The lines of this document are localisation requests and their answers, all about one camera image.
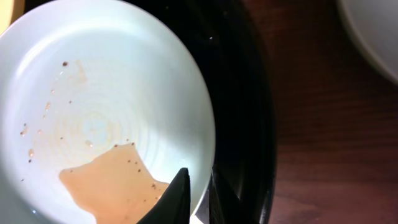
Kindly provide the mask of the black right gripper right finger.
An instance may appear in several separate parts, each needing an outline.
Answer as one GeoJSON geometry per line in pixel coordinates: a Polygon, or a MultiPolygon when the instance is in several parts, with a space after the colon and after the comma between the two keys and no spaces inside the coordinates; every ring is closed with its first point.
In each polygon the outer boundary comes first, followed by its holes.
{"type": "Polygon", "coordinates": [[[209,189],[210,224],[250,224],[239,199],[217,167],[212,168],[209,189]]]}

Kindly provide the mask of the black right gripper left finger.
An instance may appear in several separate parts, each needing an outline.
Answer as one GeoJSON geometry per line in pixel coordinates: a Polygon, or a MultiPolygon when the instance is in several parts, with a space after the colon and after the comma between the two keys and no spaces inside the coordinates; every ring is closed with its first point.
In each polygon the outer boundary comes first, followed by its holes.
{"type": "Polygon", "coordinates": [[[189,224],[190,176],[181,168],[155,206],[137,224],[189,224]]]}

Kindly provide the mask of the light blue plate front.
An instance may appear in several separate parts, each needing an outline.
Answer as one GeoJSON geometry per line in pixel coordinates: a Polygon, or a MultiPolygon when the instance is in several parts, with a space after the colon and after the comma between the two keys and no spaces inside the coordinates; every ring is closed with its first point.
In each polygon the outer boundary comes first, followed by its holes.
{"type": "Polygon", "coordinates": [[[163,22],[125,1],[51,1],[1,34],[2,223],[94,223],[59,174],[129,143],[156,180],[188,169],[195,213],[215,119],[198,65],[163,22]]]}

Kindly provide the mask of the light blue plate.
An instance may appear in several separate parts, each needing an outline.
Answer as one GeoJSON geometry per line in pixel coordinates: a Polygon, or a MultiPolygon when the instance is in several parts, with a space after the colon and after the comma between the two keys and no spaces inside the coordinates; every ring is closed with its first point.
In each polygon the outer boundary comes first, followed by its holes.
{"type": "Polygon", "coordinates": [[[129,143],[156,180],[188,169],[195,213],[215,119],[198,65],[163,22],[125,1],[51,1],[1,34],[2,223],[94,223],[59,174],[129,143]]]}
{"type": "Polygon", "coordinates": [[[397,84],[397,0],[337,0],[336,5],[361,55],[397,84]]]}

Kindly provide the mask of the yellow plate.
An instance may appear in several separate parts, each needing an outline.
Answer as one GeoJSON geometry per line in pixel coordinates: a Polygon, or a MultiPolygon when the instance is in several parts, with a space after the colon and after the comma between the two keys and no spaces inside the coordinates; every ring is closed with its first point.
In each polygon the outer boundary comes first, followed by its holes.
{"type": "Polygon", "coordinates": [[[14,0],[0,0],[0,33],[11,24],[14,11],[14,0]]]}

